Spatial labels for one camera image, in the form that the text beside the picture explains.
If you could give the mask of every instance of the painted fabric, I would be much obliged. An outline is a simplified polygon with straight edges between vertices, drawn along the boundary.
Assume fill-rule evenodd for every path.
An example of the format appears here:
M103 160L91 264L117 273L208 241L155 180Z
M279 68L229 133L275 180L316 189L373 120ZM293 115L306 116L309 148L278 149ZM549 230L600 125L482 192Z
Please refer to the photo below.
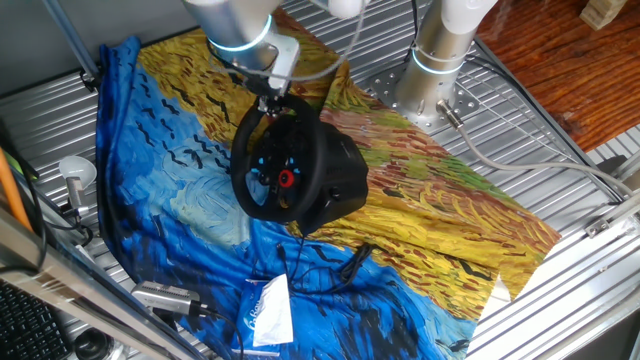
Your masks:
M337 58L284 12L274 19L301 43L295 75ZM136 282L194 290L235 319L244 279L291 274L300 240L295 224L251 219L235 199L229 149L255 97L216 71L205 41L196 30L144 49L136 38L102 48L100 222ZM294 342L281 358L464 358L497 275L517 295L559 235L357 88L348 64L291 92L351 136L369 166L367 204L310 235L296 276L337 270L365 243L382 250L344 291L292 294ZM298 286L321 291L336 281L331 270L311 270ZM237 357L224 322L180 324L223 358Z

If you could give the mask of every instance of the black steering wheel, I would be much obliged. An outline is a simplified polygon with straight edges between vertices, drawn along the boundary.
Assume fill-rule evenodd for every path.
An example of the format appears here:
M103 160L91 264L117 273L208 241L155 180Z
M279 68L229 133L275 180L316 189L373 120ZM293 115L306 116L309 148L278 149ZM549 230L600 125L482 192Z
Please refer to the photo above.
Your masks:
M306 101L287 94L279 105L295 111L296 116L285 115L276 120L254 146L252 154L248 153L247 144L265 113L256 103L244 115L231 147L231 184L247 215L265 221L290 222L307 211L320 192L327 141L318 114ZM272 128L286 135L275 136L270 132ZM298 160L292 171L294 158ZM258 173L260 183L269 188L262 205L253 199L247 187L249 172ZM292 188L295 199L286 201L284 193Z

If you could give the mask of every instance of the gray cable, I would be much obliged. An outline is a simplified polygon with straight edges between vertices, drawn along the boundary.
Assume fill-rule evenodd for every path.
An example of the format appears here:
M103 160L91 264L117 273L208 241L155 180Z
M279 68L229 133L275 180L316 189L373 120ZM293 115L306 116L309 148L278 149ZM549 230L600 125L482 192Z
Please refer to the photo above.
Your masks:
M337 69L340 65L342 65L342 63L347 59L347 56L349 56L349 54L351 53L351 50L353 50L353 47L358 42L358 38L360 37L360 32L362 31L362 24L364 23L364 12L366 9L367 9L367 3L365 0L362 0L362 11L360 11L358 24L356 25L356 32L353 34L353 37L351 38L351 43L349 43L349 46L347 46L347 49L344 51L342 55L340 55L340 57L338 58L338 60L336 60L336 62L334 62L331 66L329 66L328 68L320 72L317 72L312 75L307 75L307 76L284 76L284 75L273 74L268 71L249 70L249 69L242 69L242 70L252 75L267 76L267 77L272 77L274 79L284 79L288 81L297 81L297 82L313 81L323 76L326 76L330 74L332 71L334 71L335 69ZM217 72L233 73L233 74L238 73L238 71L234 69L226 69L226 68L214 66L213 64L211 64L211 61L209 61L209 65L211 65L211 68Z
M464 141L467 143L469 150L471 150L471 152L473 152L478 157L478 159L480 159L480 161L482 161L486 165L491 166L492 168L507 170L507 171L537 170L537 169L545 169L545 168L552 168L552 167L574 169L574 170L579 170L579 171L590 173L597 177L600 177L603 180L606 180L611 184L615 185L618 189L620 189L620 191L624 192L625 195L629 195L629 197L633 196L633 191L631 191L631 189L629 189L625 184L623 184L622 181L598 169L594 169L592 167L585 166L585 165L573 164L573 163L562 163L562 162L545 162L545 163L539 163L539 164L523 164L523 165L506 165L506 164L497 163L489 159L488 157L484 156L478 150L478 148L476 148L476 146L473 144L473 142L469 138L469 134L467 134L467 131L464 129L464 127L458 128L458 132L460 133L460 136L462 136Z

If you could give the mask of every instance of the mounting plate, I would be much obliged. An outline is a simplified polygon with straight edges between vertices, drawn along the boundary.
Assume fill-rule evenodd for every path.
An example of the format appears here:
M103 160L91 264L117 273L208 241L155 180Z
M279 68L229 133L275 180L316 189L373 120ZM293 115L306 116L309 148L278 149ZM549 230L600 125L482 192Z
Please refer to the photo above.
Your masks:
M372 90L370 95L380 99L383 104L394 109L400 115L404 116L416 125L427 128L432 126L439 128L441 126L448 125L449 123L443 116L429 119L424 116L419 116L415 112L404 109L398 105L395 96L396 85L398 84L398 81L400 81L402 74L404 74L407 65L408 63L403 63L373 76L370 84ZM452 101L450 101L450 105L451 108L453 108L453 111L460 115L461 118L476 112L480 106L478 101L469 95L467 90L462 88L458 83L456 83L454 87L454 96L455 98L451 99Z

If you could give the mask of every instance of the blue cloth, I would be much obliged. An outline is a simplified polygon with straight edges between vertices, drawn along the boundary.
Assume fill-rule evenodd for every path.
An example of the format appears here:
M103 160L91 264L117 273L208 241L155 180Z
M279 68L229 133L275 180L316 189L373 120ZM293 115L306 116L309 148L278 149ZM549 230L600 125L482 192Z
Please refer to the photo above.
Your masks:
M101 232L134 281L151 280L200 294L235 321L244 280L291 272L299 240L279 224L250 219L229 177L229 151L210 141L196 115L165 98L136 59L130 38L101 49L106 74L97 125ZM298 276L339 269L350 250L308 241ZM311 271L299 286L328 289L336 278ZM371 259L353 285L332 295L291 296L294 342L283 359L464 358L476 324L416 294L390 267ZM232 329L222 321L182 317L180 324L225 359Z

